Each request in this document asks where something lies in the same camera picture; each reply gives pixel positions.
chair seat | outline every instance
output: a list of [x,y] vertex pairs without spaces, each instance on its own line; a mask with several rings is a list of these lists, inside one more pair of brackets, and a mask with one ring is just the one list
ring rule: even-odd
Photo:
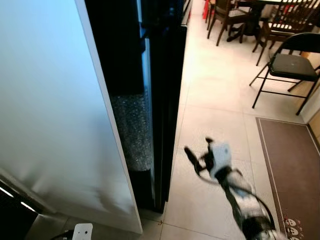
[[247,15],[247,14],[248,14],[248,12],[243,11],[243,10],[237,8],[237,9],[232,9],[232,10],[230,10],[230,12],[229,12],[229,17],[230,17],[230,18],[240,17],[240,16],[245,16],[245,15]]
[[270,74],[276,77],[315,82],[317,73],[310,61],[302,56],[277,54],[270,67]]

light strip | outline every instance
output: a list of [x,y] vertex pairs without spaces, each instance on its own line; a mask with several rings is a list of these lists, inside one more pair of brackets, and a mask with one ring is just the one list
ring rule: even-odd
[[27,209],[30,209],[31,211],[33,211],[33,212],[36,213],[36,211],[35,211],[32,207],[28,206],[28,205],[25,204],[23,201],[21,202],[21,204],[22,204],[23,206],[25,206]]
[[7,194],[7,195],[9,195],[10,197],[14,197],[10,192],[7,192],[6,190],[4,190],[2,187],[0,187],[0,190],[2,191],[2,192],[4,192],[5,194]]

dining table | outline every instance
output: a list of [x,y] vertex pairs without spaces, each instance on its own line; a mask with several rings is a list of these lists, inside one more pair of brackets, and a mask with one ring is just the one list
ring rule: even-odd
[[[238,5],[240,7],[250,7],[248,21],[245,23],[245,28],[243,34],[246,36],[255,36],[258,39],[260,33],[259,21],[261,20],[262,11],[266,5],[282,5],[289,3],[301,3],[309,0],[239,0]],[[227,42],[231,42],[234,39],[237,39],[241,35],[240,27],[233,27],[232,32],[236,32],[234,35],[227,38]]]

black cable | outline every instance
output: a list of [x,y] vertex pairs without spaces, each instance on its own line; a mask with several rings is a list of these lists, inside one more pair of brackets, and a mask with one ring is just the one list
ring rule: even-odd
[[[199,174],[197,174],[197,176],[198,176],[202,181],[205,181],[205,182],[207,182],[207,183],[209,183],[209,184],[212,184],[212,185],[219,185],[219,186],[220,186],[220,184],[219,184],[218,182],[214,182],[214,181],[212,181],[212,180],[208,180],[208,179],[206,179],[205,177],[200,176]],[[237,190],[243,191],[243,192],[245,192],[245,193],[247,193],[247,194],[250,194],[251,196],[255,197],[255,198],[258,200],[258,202],[260,202],[260,203],[263,205],[263,207],[265,208],[266,212],[268,213],[268,216],[269,216],[269,219],[270,219],[270,222],[271,222],[272,227],[273,227],[274,229],[276,229],[274,218],[272,217],[271,211],[269,210],[268,206],[265,204],[264,201],[262,201],[257,195],[255,195],[253,192],[251,192],[251,191],[249,191],[249,190],[247,190],[247,189],[244,189],[244,188],[242,188],[242,187],[239,187],[239,186],[236,186],[236,185],[232,185],[232,184],[229,184],[228,186],[229,186],[230,188],[232,188],[232,189],[237,189]]]

tiled floor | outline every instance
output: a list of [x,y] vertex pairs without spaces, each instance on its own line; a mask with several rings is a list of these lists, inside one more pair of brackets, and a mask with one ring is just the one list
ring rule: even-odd
[[[297,107],[287,96],[261,94],[256,108],[251,108],[261,82],[257,80],[252,87],[249,83],[266,64],[268,51],[257,67],[261,48],[252,53],[254,37],[246,37],[242,44],[238,40],[226,42],[225,32],[217,47],[221,24],[216,21],[210,39],[207,39],[207,25],[201,16],[203,4],[203,0],[193,0],[188,26],[175,140],[176,157],[165,212],[161,215],[140,211],[143,235],[95,224],[92,240],[244,239],[222,189],[199,180],[184,154],[184,146],[189,146],[197,155],[205,152],[207,136],[229,142],[233,167],[242,171],[256,194],[267,203],[279,228],[255,118],[260,116],[296,123],[303,123],[303,120],[295,115]],[[285,91],[288,85],[271,82],[266,88]],[[42,221],[44,225],[41,228],[47,229],[50,221]],[[58,233],[73,228],[81,220],[62,218],[60,222],[56,227]],[[29,234],[29,239],[37,239],[33,234]]]

